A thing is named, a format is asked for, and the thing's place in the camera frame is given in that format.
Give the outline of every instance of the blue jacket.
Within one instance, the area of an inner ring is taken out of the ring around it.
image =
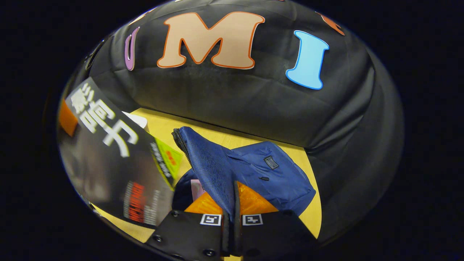
[[[268,200],[278,210],[300,215],[316,191],[303,170],[277,145],[261,142],[233,150],[208,141],[190,127],[179,134],[192,169],[176,184],[173,209],[184,210],[192,202],[190,180],[199,179],[203,189],[232,218],[234,181],[239,181]]]

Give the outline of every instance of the orange object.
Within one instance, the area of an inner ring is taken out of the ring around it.
[[[263,214],[278,211],[276,207],[260,194],[240,182],[238,182],[238,194],[240,195],[240,215]]]
[[[74,116],[74,114],[72,114],[72,111],[69,109],[64,99],[61,102],[58,121],[63,130],[66,131],[69,136],[74,136],[74,131],[76,130],[77,126],[77,118]]]
[[[320,15],[322,17],[322,20],[324,20],[324,22],[326,24],[328,24],[331,28],[333,28],[335,31],[337,31],[339,34],[341,35],[345,35],[344,32],[341,31],[341,27],[336,24],[334,21],[332,21],[331,19],[329,19],[327,16],[323,15],[323,14],[320,14],[318,12],[316,12],[316,14]]]
[[[213,198],[207,192],[203,193],[203,195],[190,204],[185,212],[222,215],[221,207],[214,202]]]
[[[278,211],[277,208],[260,194],[240,182],[238,182],[238,194],[240,198],[240,215],[263,214]],[[185,212],[221,215],[222,209],[214,202],[211,196],[205,192],[195,200]]]

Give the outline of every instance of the letter m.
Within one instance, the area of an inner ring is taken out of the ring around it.
[[[169,26],[163,57],[158,60],[161,68],[178,67],[187,58],[180,54],[182,41],[190,57],[201,64],[212,48],[221,41],[219,52],[211,58],[221,67],[251,69],[255,61],[251,58],[251,44],[258,24],[264,17],[246,12],[233,12],[208,28],[197,13],[185,13],[167,19]]]

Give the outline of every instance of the letter i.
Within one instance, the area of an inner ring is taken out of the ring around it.
[[[295,31],[296,37],[300,39],[300,50],[295,67],[287,70],[286,76],[292,82],[319,90],[322,88],[320,79],[322,59],[329,45],[314,35],[303,31]]]

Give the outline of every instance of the yellow table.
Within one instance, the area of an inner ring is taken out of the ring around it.
[[[173,149],[177,149],[179,152],[181,151],[176,146],[171,132],[174,128],[180,128],[182,126],[189,126],[209,141],[220,144],[229,149],[235,149],[237,147],[255,144],[262,141],[272,141],[261,137],[221,128],[218,126],[142,108],[132,112],[131,114],[146,118],[148,120],[148,130],[150,134],[160,139],[162,142],[166,143]],[[314,235],[314,237],[317,238],[321,229],[322,221],[321,199],[319,197],[319,190],[317,188],[316,179],[314,178],[314,173],[311,169],[308,157],[306,156],[306,152],[301,147],[276,141],[272,142],[278,145],[280,148],[282,148],[282,150],[284,150],[290,156],[290,158],[306,173],[309,181],[311,182],[311,185],[316,190],[316,195],[314,196],[314,199],[312,200],[311,204],[309,204],[309,206],[306,208],[306,210],[300,215],[300,219],[303,221],[303,223],[306,225],[309,231]],[[180,163],[178,180],[183,174],[185,174],[190,169],[190,165],[187,159],[185,158],[185,156],[183,157],[184,158]],[[131,235],[132,237],[141,242],[146,242],[154,232],[153,229],[131,224],[129,222],[111,216],[98,208],[96,209],[102,216],[107,218],[111,223],[115,224],[122,231],[126,232],[127,234]],[[225,258],[225,261],[238,260],[240,260],[240,258],[235,256]]]

